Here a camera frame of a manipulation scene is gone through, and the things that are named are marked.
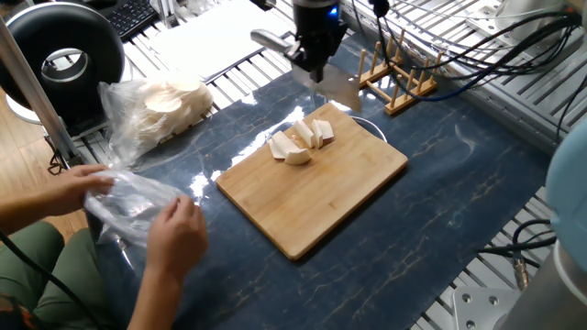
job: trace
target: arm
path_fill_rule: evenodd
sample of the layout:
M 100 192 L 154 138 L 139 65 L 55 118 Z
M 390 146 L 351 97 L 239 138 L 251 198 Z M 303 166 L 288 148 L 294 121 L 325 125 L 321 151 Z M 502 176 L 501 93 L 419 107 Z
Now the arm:
M 79 210 L 86 191 L 112 186 L 111 178 L 90 175 L 104 169 L 104 165 L 76 166 L 43 189 L 0 200 L 0 230 L 10 235 L 45 216 Z
M 128 329 L 171 329 L 182 287 L 182 280 L 147 267 Z
M 171 329 L 183 279 L 208 247 L 205 218 L 188 196 L 167 205 L 153 221 L 147 267 L 129 330 Z

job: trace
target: table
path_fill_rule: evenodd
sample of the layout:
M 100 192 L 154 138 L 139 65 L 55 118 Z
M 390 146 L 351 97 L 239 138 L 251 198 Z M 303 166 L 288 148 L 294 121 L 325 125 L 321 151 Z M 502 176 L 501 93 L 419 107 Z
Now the table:
M 356 71 L 362 45 L 333 62 Z M 379 87 L 389 93 L 388 80 Z M 446 84 L 440 83 L 438 94 Z M 177 328 L 405 329 L 542 185 L 548 158 L 452 98 L 398 116 L 363 93 L 360 115 L 410 163 L 299 262 L 291 262 L 214 180 L 325 102 L 290 73 L 146 154 L 135 172 L 190 194 L 210 248 L 190 274 Z M 113 309 L 127 322 L 144 262 L 134 247 L 96 246 Z

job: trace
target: black cable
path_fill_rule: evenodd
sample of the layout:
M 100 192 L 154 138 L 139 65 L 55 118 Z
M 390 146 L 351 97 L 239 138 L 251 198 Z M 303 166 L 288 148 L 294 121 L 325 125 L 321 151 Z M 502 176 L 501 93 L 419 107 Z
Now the black cable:
M 579 16 L 577 14 L 572 14 L 572 13 L 567 13 L 567 12 L 551 12 L 551 13 L 542 13 L 542 14 L 533 15 L 533 16 L 527 17 L 527 18 L 525 18 L 525 19 L 523 19 L 523 20 L 521 20 L 521 21 L 519 21 L 519 22 L 511 25 L 510 27 L 507 27 L 507 28 L 505 28 L 505 29 L 503 29 L 503 30 L 501 30 L 501 31 L 499 31 L 497 33 L 494 33 L 494 34 L 492 34 L 489 37 L 486 37 L 486 38 L 482 39 L 481 41 L 479 41 L 475 45 L 469 47 L 468 49 L 464 50 L 462 53 L 458 54 L 455 57 L 450 58 L 449 60 L 445 60 L 443 62 L 440 62 L 439 64 L 435 64 L 435 65 L 431 65 L 431 66 L 427 66 L 427 67 L 415 67 L 415 68 L 416 69 L 419 69 L 419 70 L 433 70 L 433 69 L 438 69 L 438 68 L 440 68 L 442 66 L 445 66 L 447 64 L 450 64 L 453 61 L 456 61 L 456 60 L 465 58 L 466 55 L 469 54 L 470 52 L 476 50 L 477 48 L 479 48 L 480 46 L 484 45 L 485 43 L 487 43 L 489 41 L 492 41 L 494 39 L 497 39 L 499 36 L 501 36 L 501 35 L 503 35 L 505 33 L 511 32 L 515 28 L 521 27 L 524 24 L 527 24 L 527 23 L 530 23 L 530 22 L 535 21 L 537 19 L 542 19 L 542 18 L 545 18 L 545 17 L 560 17 L 560 19 L 557 20 L 557 21 L 555 21 L 555 22 L 564 21 L 564 22 L 567 22 L 568 23 L 568 26 L 576 26 L 576 27 L 579 27 L 581 25 L 581 16 Z M 537 32 L 539 32 L 539 31 L 546 31 L 548 29 L 548 27 L 552 27 L 552 26 L 553 26 L 552 24 L 547 24 L 544 27 L 541 27 L 537 31 L 535 31 L 533 35 L 537 34 Z M 530 36 L 526 37 L 524 40 L 520 41 L 520 43 L 518 43 L 517 46 L 513 47 L 510 50 L 510 52 L 512 50 L 515 50 L 516 48 L 519 48 L 519 45 L 520 44 L 522 44 L 523 42 L 525 42 L 527 39 L 530 39 L 533 35 L 530 35 Z
M 528 228 L 530 226 L 533 225 L 550 225 L 550 220 L 548 219 L 535 219 L 535 220 L 529 220 L 524 222 L 522 225 L 520 225 L 518 228 L 515 229 L 514 234 L 512 235 L 512 245 L 518 245 L 518 239 L 520 237 L 520 234 L 522 233 L 522 230 L 524 230 L 525 228 Z
M 357 24 L 359 24 L 360 33 L 364 38 L 367 38 L 367 35 L 365 34 L 365 30 L 363 29 L 363 25 L 360 23 L 360 20 L 359 20 L 359 12 L 357 11 L 357 7 L 355 6 L 355 0 L 352 0 L 351 3 L 352 3 L 352 9 L 355 12 L 355 18 L 357 18 Z
M 546 234 L 551 234 L 551 233 L 554 233 L 554 230 L 549 229 L 549 230 L 545 230 L 545 231 L 539 232 L 538 234 L 534 234 L 532 237 L 530 237 L 529 239 L 527 239 L 524 242 L 522 242 L 522 244 L 529 243 L 529 242 L 535 240 L 538 237 L 541 237 L 541 236 L 546 235 Z
M 58 278 L 56 278 L 55 276 L 53 276 L 53 274 L 51 274 L 50 272 L 48 272 L 46 269 L 42 268 L 39 264 L 37 264 L 35 261 L 31 260 L 22 250 L 20 250 L 20 248 L 17 247 L 16 244 L 14 244 L 14 242 L 12 240 L 10 240 L 10 238 L 8 238 L 8 236 L 0 231 L 0 240 L 15 254 L 17 255 L 17 257 L 19 259 L 21 259 L 24 263 L 26 263 L 27 265 L 29 265 L 34 271 L 38 272 L 41 276 L 43 276 L 44 278 L 47 278 L 47 280 L 53 282 L 53 284 L 55 284 L 55 286 L 57 286 L 58 288 L 60 288 L 63 292 L 65 292 L 65 294 L 67 294 L 68 297 L 70 297 L 73 302 L 75 304 L 78 305 L 78 307 L 80 307 L 82 309 L 82 311 L 86 314 L 86 316 L 92 321 L 92 323 L 94 323 L 95 327 L 98 330 L 105 330 L 102 325 L 98 322 L 98 319 L 94 316 L 94 314 L 92 313 L 92 311 L 90 311 L 90 309 L 88 308 L 88 306 L 85 305 L 85 303 L 82 302 L 82 300 L 75 295 L 75 293 L 73 293 L 73 291 L 68 288 L 65 284 L 63 284 L 62 281 L 60 281 Z
M 477 253 L 487 253 L 487 252 L 516 252 L 516 251 L 523 251 L 527 249 L 534 249 L 534 248 L 543 248 L 549 245 L 554 244 L 557 241 L 556 237 L 551 237 L 549 239 L 545 239 L 540 242 L 536 243 L 525 243 L 525 244 L 516 244 L 516 245 L 509 245 L 507 247 L 487 247 L 477 250 Z
M 432 32 L 430 32 L 428 29 L 426 29 L 426 28 L 423 28 L 423 27 L 421 27 L 421 26 L 417 25 L 417 23 L 416 23 L 416 22 L 413 22 L 413 21 L 411 21 L 409 18 L 407 18 L 406 16 L 404 16 L 404 15 L 403 15 L 402 13 L 400 13 L 400 12 L 399 12 L 397 9 L 395 9 L 395 7 L 392 7 L 391 9 L 392 9 L 392 11 L 394 11 L 394 13 L 395 13 L 397 16 L 399 16 L 399 17 L 403 18 L 404 20 L 406 20 L 406 21 L 410 22 L 410 24 L 409 24 L 409 25 L 412 25 L 412 26 L 414 26 L 415 28 L 419 29 L 420 31 L 422 31 L 422 32 L 424 32 L 424 33 L 426 33 L 426 34 L 428 34 L 428 35 L 429 35 L 429 36 L 431 36 L 433 39 L 442 39 L 442 40 L 443 40 L 443 42 L 446 42 L 446 43 L 448 43 L 448 44 L 450 44 L 450 45 L 454 45 L 454 46 L 457 46 L 457 47 L 465 48 L 465 49 L 471 49 L 471 48 L 473 48 L 473 50 L 494 50 L 494 51 L 498 51 L 498 50 L 499 50 L 499 49 L 483 49 L 483 48 L 481 48 L 481 45 L 479 45 L 479 44 L 478 44 L 478 45 L 474 45 L 474 46 L 472 46 L 471 48 L 467 48 L 467 47 L 465 47 L 465 46 L 463 46 L 463 45 L 460 45 L 460 44 L 458 44 L 458 43 L 455 43 L 455 42 L 452 42 L 452 41 L 449 41 L 449 40 L 445 40 L 445 39 L 443 39 L 442 37 L 440 37 L 440 36 L 437 36 L 437 35 L 433 34 L 433 33 L 432 33 Z M 568 13 L 566 13 L 566 12 L 560 12 L 560 13 L 556 14 L 556 16 L 559 16 L 559 15 L 566 15 L 566 14 L 568 14 Z M 532 18 L 532 17 L 533 17 L 533 16 L 531 16 L 531 17 L 529 17 L 529 18 L 531 18 L 532 20 L 534 20 L 534 19 L 540 19 L 540 18 L 542 18 L 542 17 L 540 17 L 540 16 L 537 16 L 537 17 L 535 17 L 535 18 Z M 389 24 L 387 24 L 387 28 L 390 30 L 390 33 L 392 33 L 391 29 L 389 28 Z M 423 40 L 422 38 L 418 37 L 418 36 L 417 36 L 417 35 L 415 35 L 414 33 L 411 33 L 411 32 L 409 32 L 409 31 L 406 31 L 406 32 L 407 32 L 407 33 L 409 33 L 409 34 L 410 34 L 410 35 L 411 35 L 413 38 L 415 38 L 415 39 L 419 40 L 420 42 L 423 42 L 423 43 L 425 43 L 425 44 L 429 44 L 429 46 L 430 46 L 431 48 L 434 48 L 434 47 L 435 47 L 435 45 L 432 45 L 432 44 L 431 44 L 431 43 L 429 43 L 428 41 L 426 41 L 426 40 Z M 480 41 L 480 43 L 483 43 L 483 44 L 484 44 L 484 43 L 487 43 L 487 42 L 489 42 L 489 39 L 492 39 L 492 38 L 488 37 L 488 38 L 486 38 L 486 39 L 484 39 L 484 40 Z M 476 60 L 476 59 L 474 59 L 474 58 L 470 58 L 470 57 L 466 57 L 466 56 L 463 56 L 463 58 L 464 58 L 464 59 L 466 59 L 466 60 L 468 60 L 468 61 L 473 61 L 473 62 L 482 62 L 483 64 L 486 64 L 486 65 L 489 65 L 489 64 L 490 64 L 490 63 L 483 62 L 483 61 L 480 61 L 480 60 Z
M 483 78 L 485 78 L 486 76 L 490 75 L 494 69 L 500 67 L 503 64 L 506 64 L 507 62 L 509 62 L 511 60 L 513 60 L 522 51 L 524 51 L 524 50 L 528 49 L 529 47 L 533 46 L 534 44 L 536 44 L 537 42 L 539 42 L 541 39 L 543 39 L 543 38 L 549 36 L 550 34 L 554 33 L 556 30 L 559 30 L 561 28 L 568 27 L 571 23 L 572 24 L 576 24 L 574 22 L 571 22 L 571 20 L 562 18 L 562 19 L 558 19 L 556 21 L 553 21 L 553 22 L 545 25 L 544 27 L 538 29 L 537 31 L 535 31 L 532 34 L 530 34 L 530 36 L 528 36 L 524 40 L 520 41 L 520 43 L 518 43 L 515 47 L 513 47 L 510 51 L 508 51 L 507 54 L 505 54 L 495 64 L 489 66 L 486 69 L 481 70 L 480 71 L 480 74 L 476 78 L 472 79 L 470 82 L 467 82 L 462 87 L 460 87 L 457 91 L 452 92 L 452 93 L 448 93 L 448 94 L 441 95 L 441 96 L 436 96 L 436 97 L 422 97 L 420 95 L 417 95 L 417 94 L 412 93 L 411 91 L 408 91 L 405 86 L 403 86 L 402 84 L 400 84 L 398 82 L 397 78 L 394 75 L 391 75 L 391 77 L 392 77 L 393 81 L 395 83 L 397 83 L 398 86 L 404 91 L 405 94 L 410 95 L 412 98 L 414 98 L 416 100 L 419 100 L 419 101 L 428 101 L 428 102 L 444 101 L 446 99 L 449 99 L 452 96 L 458 95 L 458 94 L 460 94 L 460 93 L 462 93 L 462 92 L 470 89 L 472 86 L 474 86 L 475 84 L 477 84 L 478 82 L 480 82 Z M 437 68 L 438 66 L 430 66 L 430 67 L 426 67 L 426 69 L 429 69 L 429 68 L 434 69 L 434 68 Z
M 485 252 L 480 252 L 480 253 L 489 253 L 489 254 L 494 254 L 496 256 L 502 256 L 502 257 L 506 257 L 506 258 L 514 258 L 514 254 L 512 252 L 496 252 L 496 251 L 485 251 Z M 526 257 L 522 257 L 524 259 L 524 261 L 526 262 L 526 264 L 535 267 L 537 269 L 540 268 L 540 264 L 538 264 L 537 262 L 530 260 L 529 258 Z
M 587 75 L 585 75 L 585 78 L 583 78 L 583 81 L 579 84 L 579 87 L 577 88 L 577 90 L 575 90 L 575 93 L 573 93 L 573 95 L 570 97 L 570 100 L 567 102 L 567 106 L 565 106 L 565 110 L 560 115 L 559 123 L 557 124 L 557 137 L 555 139 L 555 142 L 557 144 L 560 143 L 560 128 L 562 127 L 562 120 L 567 115 L 567 112 L 570 109 L 570 105 L 572 105 L 573 101 L 575 101 L 575 98 L 577 98 L 577 95 L 579 95 L 579 93 L 583 90 L 583 88 L 585 88 L 586 85 L 587 85 Z
M 395 38 L 395 36 L 393 35 L 393 31 L 391 30 L 391 28 L 389 27 L 389 24 L 387 23 L 387 20 L 385 21 L 385 24 L 387 25 L 388 30 L 390 31 L 390 35 L 392 36 L 392 39 L 394 41 L 394 43 L 396 45 L 399 45 L 399 42 L 397 41 L 397 39 Z M 553 43 L 550 47 L 548 47 L 548 49 L 543 50 L 541 53 L 539 53 L 537 56 L 535 56 L 534 58 L 527 60 L 526 62 L 522 63 L 522 64 L 517 64 L 517 65 L 507 65 L 507 64 L 502 64 L 500 66 L 500 68 L 496 68 L 494 70 L 494 72 L 500 73 L 502 75 L 512 75 L 512 74 L 529 74 L 534 72 L 536 69 L 548 65 L 551 63 L 552 60 L 554 60 L 563 50 L 564 50 L 564 46 L 566 46 L 566 43 L 570 37 L 571 32 L 576 28 L 576 26 L 570 26 L 567 27 L 565 33 L 563 34 L 562 38 L 560 38 L 559 40 L 557 40 L 557 42 Z M 548 30 L 543 30 L 545 34 L 551 34 L 556 32 L 557 30 L 552 30 L 552 31 L 548 31 Z M 416 39 L 420 40 L 421 42 L 425 42 L 425 40 L 422 40 L 419 37 L 415 37 Z M 543 61 L 541 61 L 539 64 L 532 64 L 533 61 L 537 60 L 538 58 L 546 55 L 547 53 L 550 53 L 550 55 Z M 447 60 L 445 62 L 441 62 L 439 63 L 438 67 L 441 65 L 444 65 L 444 63 L 447 62 L 451 62 L 451 61 L 456 61 L 457 63 L 463 65 L 463 66 L 467 66 L 473 69 L 480 69 L 479 65 L 484 65 L 485 67 L 488 67 L 490 65 L 493 65 L 493 63 L 490 62 L 486 62 L 484 60 L 477 60 L 474 59 L 472 57 L 468 57 L 466 55 L 463 55 L 464 53 L 461 54 L 457 54 L 457 56 L 454 57 L 450 57 L 448 54 L 446 54 L 447 56 L 449 56 L 449 58 L 451 60 Z M 429 68 L 436 68 L 437 65 L 435 66 L 427 66 L 427 67 L 419 67 L 419 66 L 413 66 L 414 69 L 418 69 L 418 70 L 426 70 L 428 71 Z M 459 77 L 445 77 L 447 79 L 452 79 L 452 80 L 458 80 L 458 79 L 468 79 L 471 78 L 473 76 L 478 75 L 480 72 L 477 71 L 473 74 L 470 74 L 468 76 L 459 76 Z

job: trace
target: clear plastic bag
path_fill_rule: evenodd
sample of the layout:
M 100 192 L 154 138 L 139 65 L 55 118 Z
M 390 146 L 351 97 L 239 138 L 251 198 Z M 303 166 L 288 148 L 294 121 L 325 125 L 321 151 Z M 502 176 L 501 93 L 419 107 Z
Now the clear plastic bag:
M 98 243 L 122 238 L 147 248 L 150 225 L 165 205 L 184 193 L 127 170 L 105 170 L 95 175 L 115 178 L 107 194 L 87 192 L 84 207 L 104 223 Z
M 199 80 L 177 73 L 98 87 L 110 132 L 111 165 L 124 167 L 171 133 L 197 123 L 214 102 Z

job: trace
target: wooden cutting board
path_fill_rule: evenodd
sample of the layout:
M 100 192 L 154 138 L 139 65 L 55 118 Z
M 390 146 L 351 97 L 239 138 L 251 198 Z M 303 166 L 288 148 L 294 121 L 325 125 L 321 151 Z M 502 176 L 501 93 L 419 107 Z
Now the wooden cutting board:
M 287 258 L 296 260 L 407 164 L 407 157 L 332 104 L 304 119 L 327 120 L 334 139 L 301 166 L 273 158 L 265 144 L 216 185 Z M 285 135 L 307 145 L 293 127 Z

